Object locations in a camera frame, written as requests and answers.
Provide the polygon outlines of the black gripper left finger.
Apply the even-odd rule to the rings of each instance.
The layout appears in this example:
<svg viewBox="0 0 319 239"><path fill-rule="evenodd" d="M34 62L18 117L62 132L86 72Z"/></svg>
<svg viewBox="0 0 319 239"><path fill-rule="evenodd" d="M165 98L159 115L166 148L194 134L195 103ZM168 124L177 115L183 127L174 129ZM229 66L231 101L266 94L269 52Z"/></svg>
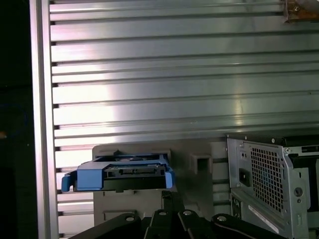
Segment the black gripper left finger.
<svg viewBox="0 0 319 239"><path fill-rule="evenodd" d="M123 213L74 237L76 239L169 239L176 213L177 192L161 193L162 208L151 217Z"/></svg>

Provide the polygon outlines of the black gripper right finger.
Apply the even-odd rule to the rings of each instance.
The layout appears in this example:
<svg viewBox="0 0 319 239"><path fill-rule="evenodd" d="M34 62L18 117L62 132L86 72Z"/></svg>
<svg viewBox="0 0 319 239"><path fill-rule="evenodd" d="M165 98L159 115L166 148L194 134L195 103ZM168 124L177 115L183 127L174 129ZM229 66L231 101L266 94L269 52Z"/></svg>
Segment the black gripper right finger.
<svg viewBox="0 0 319 239"><path fill-rule="evenodd" d="M178 192L173 193L173 237L175 239L280 239L281 236L228 214L207 220L186 209Z"/></svg>

